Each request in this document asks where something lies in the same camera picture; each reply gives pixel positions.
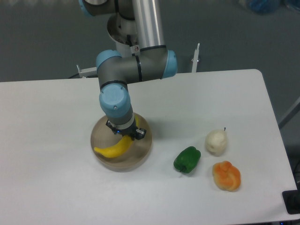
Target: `metal bracket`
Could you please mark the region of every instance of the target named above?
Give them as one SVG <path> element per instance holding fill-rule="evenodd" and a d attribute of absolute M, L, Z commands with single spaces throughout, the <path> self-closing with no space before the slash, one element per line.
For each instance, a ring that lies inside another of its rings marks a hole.
<path fill-rule="evenodd" d="M 130 47 L 131 54 L 133 55 L 140 55 L 140 46 L 134 45 Z"/>
<path fill-rule="evenodd" d="M 192 61 L 193 61 L 192 73 L 195 73 L 197 71 L 197 65 L 199 62 L 199 46 L 200 46 L 200 43 L 198 43 L 197 48 L 195 49 L 195 52 L 194 52 L 194 57 L 192 59 Z"/>
<path fill-rule="evenodd" d="M 86 78 L 88 76 L 97 75 L 97 67 L 87 68 L 87 69 L 80 69 L 79 65 L 77 65 L 78 75 L 80 78 Z"/>

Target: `banana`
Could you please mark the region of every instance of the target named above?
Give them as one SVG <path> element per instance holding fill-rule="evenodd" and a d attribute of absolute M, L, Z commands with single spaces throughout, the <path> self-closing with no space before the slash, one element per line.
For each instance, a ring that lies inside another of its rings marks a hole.
<path fill-rule="evenodd" d="M 135 116 L 135 122 L 136 122 L 136 126 L 138 127 L 139 120 L 138 120 L 137 116 Z M 114 157 L 123 155 L 129 149 L 129 147 L 131 146 L 132 143 L 133 143 L 133 140 L 131 139 L 131 137 L 128 135 L 125 135 L 115 145 L 108 147 L 108 148 L 104 148 L 104 149 L 95 147 L 94 151 L 103 155 L 106 158 L 114 158 Z"/>

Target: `metal tube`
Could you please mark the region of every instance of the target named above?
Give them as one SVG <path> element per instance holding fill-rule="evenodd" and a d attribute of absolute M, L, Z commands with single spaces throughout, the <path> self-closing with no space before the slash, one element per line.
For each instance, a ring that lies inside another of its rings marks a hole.
<path fill-rule="evenodd" d="M 164 45 L 158 0 L 132 0 L 140 48 Z"/>

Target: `blue joint cap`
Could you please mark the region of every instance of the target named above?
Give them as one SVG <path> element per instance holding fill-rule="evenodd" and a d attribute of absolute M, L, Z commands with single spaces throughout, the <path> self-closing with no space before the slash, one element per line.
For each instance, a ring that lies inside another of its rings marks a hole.
<path fill-rule="evenodd" d="M 87 16 L 87 17 L 93 17 L 93 15 L 91 15 L 88 10 L 86 9 L 86 7 L 84 6 L 83 0 L 78 0 L 79 5 L 81 10 L 83 11 L 83 13 Z"/>
<path fill-rule="evenodd" d="M 130 96 L 126 88 L 119 83 L 111 83 L 101 89 L 100 106 L 107 117 L 119 118 L 130 110 Z"/>
<path fill-rule="evenodd" d="M 175 76 L 177 73 L 177 59 L 174 51 L 168 50 L 167 63 L 165 65 L 165 71 L 161 79 Z"/>
<path fill-rule="evenodd" d="M 97 56 L 96 58 L 96 67 L 97 67 L 97 71 L 99 66 L 107 59 L 114 57 L 114 56 L 118 56 L 118 57 L 122 57 L 121 53 L 115 50 L 105 50 L 103 52 L 100 52 L 100 54 Z"/>

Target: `green bell pepper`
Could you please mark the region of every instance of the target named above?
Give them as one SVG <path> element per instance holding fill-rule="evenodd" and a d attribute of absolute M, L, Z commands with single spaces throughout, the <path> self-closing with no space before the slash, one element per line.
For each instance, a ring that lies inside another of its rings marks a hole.
<path fill-rule="evenodd" d="M 174 167 L 182 173 L 190 173 L 198 164 L 201 152 L 194 146 L 184 149 L 175 159 Z"/>

